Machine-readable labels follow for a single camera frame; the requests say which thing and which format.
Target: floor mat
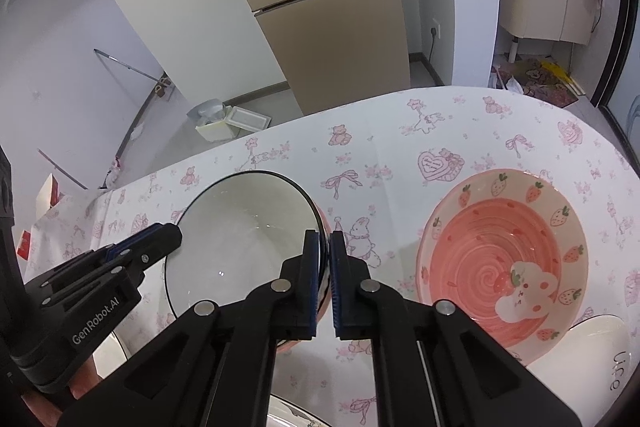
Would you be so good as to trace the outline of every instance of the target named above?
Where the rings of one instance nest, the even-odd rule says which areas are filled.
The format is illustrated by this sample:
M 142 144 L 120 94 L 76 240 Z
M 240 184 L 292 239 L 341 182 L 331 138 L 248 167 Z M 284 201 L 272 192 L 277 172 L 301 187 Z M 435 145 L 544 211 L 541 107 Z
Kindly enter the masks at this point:
M 500 76 L 505 83 L 514 76 L 522 86 L 524 94 L 556 107 L 566 107 L 578 100 L 562 79 L 544 68 L 537 58 L 503 64 L 500 66 Z

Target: pink floral tablecloth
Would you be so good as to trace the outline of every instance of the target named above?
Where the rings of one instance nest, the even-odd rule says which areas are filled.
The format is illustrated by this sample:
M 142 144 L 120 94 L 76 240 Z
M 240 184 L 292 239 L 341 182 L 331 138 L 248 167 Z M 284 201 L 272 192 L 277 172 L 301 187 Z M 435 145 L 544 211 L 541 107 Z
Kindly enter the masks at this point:
M 150 223 L 177 222 L 208 185 L 249 169 L 300 184 L 344 230 L 372 277 L 416 298 L 415 256 L 437 203 L 464 178 L 493 168 L 532 172 L 567 197 L 584 228 L 590 272 L 577 320 L 614 314 L 640 355 L 640 181 L 600 134 L 565 110 L 500 90 L 414 89 L 267 129 L 155 172 L 95 199 L 64 198 L 33 230 L 28 278 Z M 162 264 L 118 327 L 136 351 L 174 317 Z M 368 341 L 334 337 L 330 311 L 318 337 L 279 355 L 273 392 L 340 426 L 375 425 Z

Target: metal pole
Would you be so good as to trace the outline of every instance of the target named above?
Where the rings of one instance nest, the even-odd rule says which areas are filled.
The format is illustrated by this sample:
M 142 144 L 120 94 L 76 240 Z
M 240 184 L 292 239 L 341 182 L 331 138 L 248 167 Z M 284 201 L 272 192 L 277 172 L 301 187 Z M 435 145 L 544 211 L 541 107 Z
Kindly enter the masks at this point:
M 137 70 L 133 66 L 129 66 L 128 64 L 125 64 L 124 62 L 121 62 L 117 58 L 111 57 L 111 55 L 107 55 L 105 52 L 102 52 L 100 50 L 94 49 L 94 53 L 98 54 L 98 55 L 102 55 L 102 57 L 108 58 L 109 60 L 113 60 L 113 62 L 117 62 L 119 65 L 124 66 L 128 70 L 135 71 L 136 73 L 142 74 L 143 76 L 146 76 L 147 78 L 150 78 L 156 84 L 160 84 L 161 86 L 164 86 L 164 87 L 171 87 L 169 84 L 165 84 L 164 82 L 162 82 L 162 80 L 154 78 L 150 74 L 146 74 L 144 71 Z
M 48 161 L 51 165 L 53 165 L 56 169 L 58 169 L 60 172 L 62 172 L 67 178 L 69 178 L 71 181 L 73 181 L 76 185 L 78 185 L 78 187 L 80 188 L 84 188 L 84 190 L 88 190 L 88 188 L 86 188 L 84 185 L 82 185 L 78 180 L 76 180 L 71 174 L 69 174 L 68 172 L 65 171 L 65 169 L 63 169 L 60 165 L 58 165 L 57 163 L 55 163 L 51 158 L 49 158 L 44 152 L 42 152 L 40 149 L 37 149 L 38 152 L 40 153 L 40 155 L 44 156 L 44 159 L 46 159 L 46 161 Z

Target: floor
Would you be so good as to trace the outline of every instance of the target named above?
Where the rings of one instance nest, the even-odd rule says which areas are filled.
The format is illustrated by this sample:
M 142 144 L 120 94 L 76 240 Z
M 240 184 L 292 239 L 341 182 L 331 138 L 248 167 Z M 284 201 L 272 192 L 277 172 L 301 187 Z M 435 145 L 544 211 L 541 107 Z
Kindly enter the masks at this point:
M 420 62 L 410 63 L 410 74 L 411 87 L 435 86 L 433 79 Z M 242 104 L 241 107 L 270 116 L 270 126 L 303 116 L 290 89 Z M 123 168 L 118 186 L 126 185 L 151 172 L 229 141 L 215 143 L 206 141 L 186 117 L 190 109 L 190 104 L 177 89 L 168 100 L 156 98 L 150 104 L 143 118 L 142 134 L 129 142 L 121 158 Z M 591 105 L 586 96 L 578 97 L 578 102 L 572 103 L 566 109 L 591 125 L 622 151 L 620 143 L 602 113 Z M 238 138 L 248 134 L 246 131 L 241 131 Z

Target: metal screw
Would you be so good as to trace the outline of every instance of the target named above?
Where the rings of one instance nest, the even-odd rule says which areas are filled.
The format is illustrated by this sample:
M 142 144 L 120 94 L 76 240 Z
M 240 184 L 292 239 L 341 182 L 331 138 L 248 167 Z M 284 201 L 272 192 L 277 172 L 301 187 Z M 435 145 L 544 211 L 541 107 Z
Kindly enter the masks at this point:
M 436 311 L 442 315 L 450 315 L 456 311 L 456 305 L 446 299 L 436 302 Z
M 291 288 L 291 283 L 287 279 L 276 279 L 271 283 L 274 292 L 283 293 Z
M 215 311 L 216 305 L 211 301 L 200 301 L 193 307 L 193 312 L 200 317 L 206 317 Z
M 377 292 L 380 289 L 380 283 L 378 281 L 374 281 L 373 279 L 365 279 L 360 283 L 360 288 L 364 291 L 373 293 Z

